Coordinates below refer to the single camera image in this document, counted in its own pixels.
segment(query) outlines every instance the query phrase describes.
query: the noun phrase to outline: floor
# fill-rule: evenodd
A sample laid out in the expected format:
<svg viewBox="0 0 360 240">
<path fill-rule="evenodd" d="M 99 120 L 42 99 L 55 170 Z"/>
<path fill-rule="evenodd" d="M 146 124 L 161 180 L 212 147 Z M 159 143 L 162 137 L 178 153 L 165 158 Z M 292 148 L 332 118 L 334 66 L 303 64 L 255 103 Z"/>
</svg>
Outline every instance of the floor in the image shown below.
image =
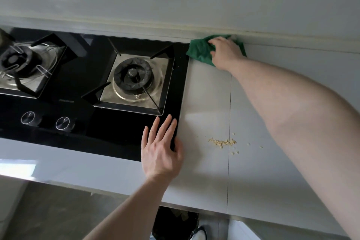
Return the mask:
<svg viewBox="0 0 360 240">
<path fill-rule="evenodd" d="M 80 240 L 124 199 L 30 182 L 4 240 Z M 229 221 L 200 215 L 209 240 L 226 240 Z"/>
</svg>

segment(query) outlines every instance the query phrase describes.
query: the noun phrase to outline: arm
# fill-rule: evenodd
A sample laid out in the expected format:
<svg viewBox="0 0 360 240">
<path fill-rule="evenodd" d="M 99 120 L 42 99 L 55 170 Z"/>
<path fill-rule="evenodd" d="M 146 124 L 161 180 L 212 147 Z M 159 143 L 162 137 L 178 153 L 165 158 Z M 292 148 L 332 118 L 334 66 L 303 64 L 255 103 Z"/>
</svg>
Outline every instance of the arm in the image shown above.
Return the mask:
<svg viewBox="0 0 360 240">
<path fill-rule="evenodd" d="M 247 60 L 210 40 L 214 65 L 241 84 L 266 127 L 336 220 L 360 239 L 360 116 L 337 93 L 297 73 Z"/>
<path fill-rule="evenodd" d="M 180 172 L 183 161 L 179 139 L 175 138 L 175 152 L 170 150 L 176 119 L 170 124 L 169 115 L 156 133 L 159 121 L 159 117 L 156 117 L 149 138 L 148 127 L 142 134 L 141 157 L 145 183 L 84 240 L 149 239 L 161 199 L 171 180 Z"/>
</svg>

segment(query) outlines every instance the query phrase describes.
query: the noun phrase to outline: burner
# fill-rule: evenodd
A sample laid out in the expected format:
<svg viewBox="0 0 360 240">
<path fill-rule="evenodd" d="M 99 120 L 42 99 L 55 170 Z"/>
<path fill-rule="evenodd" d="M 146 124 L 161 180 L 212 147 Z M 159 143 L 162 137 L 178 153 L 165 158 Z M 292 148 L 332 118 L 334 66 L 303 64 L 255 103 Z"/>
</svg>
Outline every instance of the burner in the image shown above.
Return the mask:
<svg viewBox="0 0 360 240">
<path fill-rule="evenodd" d="M 154 79 L 151 66 L 141 57 L 121 62 L 114 71 L 114 82 L 126 94 L 138 95 L 148 89 Z"/>
<path fill-rule="evenodd" d="M 19 78 L 28 78 L 41 62 L 41 57 L 29 47 L 10 46 L 0 56 L 0 69 L 10 74 L 15 71 Z"/>
</svg>

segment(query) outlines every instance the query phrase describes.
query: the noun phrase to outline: black glass stovetop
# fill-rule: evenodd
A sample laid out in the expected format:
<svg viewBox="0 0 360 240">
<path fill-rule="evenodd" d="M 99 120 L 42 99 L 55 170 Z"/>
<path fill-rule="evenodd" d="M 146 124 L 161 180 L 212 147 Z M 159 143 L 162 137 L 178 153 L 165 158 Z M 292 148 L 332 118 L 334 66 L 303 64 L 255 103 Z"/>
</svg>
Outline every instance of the black glass stovetop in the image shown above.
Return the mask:
<svg viewBox="0 0 360 240">
<path fill-rule="evenodd" d="M 15 28 L 10 34 L 18 42 L 27 42 L 51 33 Z M 60 37 L 69 35 L 57 34 Z M 81 50 L 73 51 L 67 45 L 40 97 L 0 94 L 0 137 L 141 161 L 142 132 L 146 125 L 152 125 L 155 116 L 94 107 L 82 98 L 106 81 L 116 52 L 106 36 L 81 37 L 87 43 L 86 51 L 82 52 L 84 55 L 78 56 Z M 178 119 L 188 67 L 188 56 L 185 54 L 188 44 L 123 37 L 110 39 L 120 53 L 139 56 L 152 56 L 172 44 L 174 65 L 160 121 L 163 122 L 168 114 Z M 43 116 L 38 127 L 21 123 L 22 115 L 28 111 Z M 75 127 L 70 133 L 55 127 L 56 121 L 63 116 L 75 120 Z"/>
</svg>

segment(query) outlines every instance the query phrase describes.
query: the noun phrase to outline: hand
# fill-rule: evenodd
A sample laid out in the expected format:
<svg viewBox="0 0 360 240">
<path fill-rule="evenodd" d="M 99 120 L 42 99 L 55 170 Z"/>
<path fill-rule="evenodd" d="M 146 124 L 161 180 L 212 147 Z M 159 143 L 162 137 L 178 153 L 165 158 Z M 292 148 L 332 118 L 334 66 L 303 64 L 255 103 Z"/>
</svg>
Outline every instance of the hand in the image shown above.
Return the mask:
<svg viewBox="0 0 360 240">
<path fill-rule="evenodd" d="M 163 175 L 172 180 L 179 174 L 184 160 L 182 142 L 175 137 L 175 152 L 171 151 L 170 142 L 176 128 L 176 119 L 171 121 L 171 115 L 169 114 L 156 134 L 159 122 L 160 118 L 156 117 L 149 138 L 149 128 L 147 126 L 145 126 L 142 134 L 142 169 L 147 178 Z"/>
<path fill-rule="evenodd" d="M 221 70 L 230 71 L 234 62 L 245 59 L 240 48 L 231 39 L 216 37 L 209 40 L 215 46 L 215 51 L 211 51 L 213 64 Z"/>
</svg>

